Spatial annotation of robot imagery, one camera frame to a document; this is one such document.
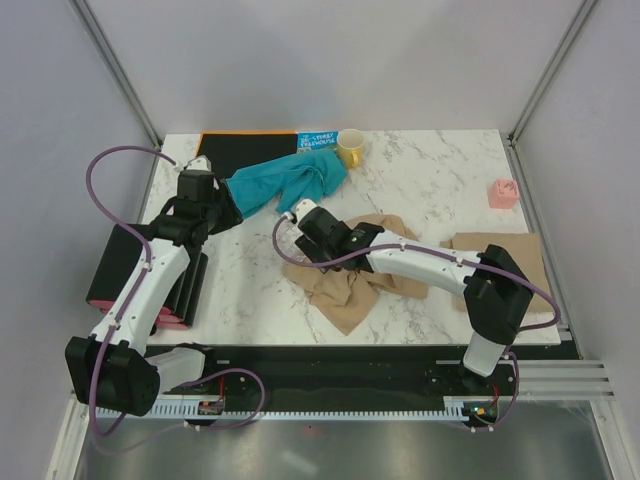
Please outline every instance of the teal cloth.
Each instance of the teal cloth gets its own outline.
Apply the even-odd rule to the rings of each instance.
[[[241,168],[227,184],[242,218],[249,218],[279,193],[278,213],[291,210],[303,198],[317,202],[335,192],[346,177],[340,159],[323,148]]]

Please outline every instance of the yellow mug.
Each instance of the yellow mug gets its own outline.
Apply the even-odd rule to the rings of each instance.
[[[364,135],[360,130],[348,128],[338,134],[338,157],[346,168],[360,165],[364,154]]]

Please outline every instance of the white wall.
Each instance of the white wall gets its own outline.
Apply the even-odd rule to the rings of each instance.
[[[162,133],[510,130],[580,0],[90,0]]]
[[[600,2],[520,149],[584,353],[640,446],[640,4]]]
[[[84,295],[111,225],[85,192],[88,162],[145,144],[66,1],[0,15],[0,478],[42,478],[71,383],[64,348],[97,321]],[[131,220],[150,158],[105,160],[98,194]]]

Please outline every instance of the beige cloth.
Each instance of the beige cloth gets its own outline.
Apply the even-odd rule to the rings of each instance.
[[[396,215],[365,215],[346,223],[350,228],[354,228],[360,222],[381,225],[398,235],[418,240]],[[329,270],[323,274],[317,268],[287,264],[284,275],[304,288],[311,305],[318,307],[318,310],[345,335],[349,335],[375,305],[378,300],[376,288],[415,298],[426,298],[428,291],[424,283],[382,273]]]
[[[442,242],[444,248],[484,252],[489,244],[503,247],[515,260],[529,281],[549,293],[549,283],[544,273],[540,239],[535,233],[457,233],[451,240]],[[455,297],[456,308],[466,312],[464,299]],[[550,312],[551,306],[539,295],[534,295],[527,312]]]

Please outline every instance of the marble table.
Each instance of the marble table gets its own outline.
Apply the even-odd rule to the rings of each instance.
[[[520,205],[492,210],[487,189],[511,172],[496,130],[365,132],[363,164],[320,204],[337,218],[367,213],[401,216],[421,241],[434,245],[457,232],[527,232]],[[167,135],[162,151],[186,163],[196,155],[200,135]],[[175,195],[177,173],[160,160],[143,221],[151,221]],[[209,266],[195,324],[190,330],[162,330],[150,344],[196,342],[217,345],[466,344],[468,316],[452,296],[432,287],[425,300],[382,292],[369,316],[348,336],[340,333],[302,289],[282,275],[283,261],[270,236],[279,218],[272,201],[240,226],[211,237],[203,251]],[[295,227],[280,235],[291,254]],[[550,313],[527,314],[523,324]],[[519,344],[558,344],[555,327],[524,332]]]

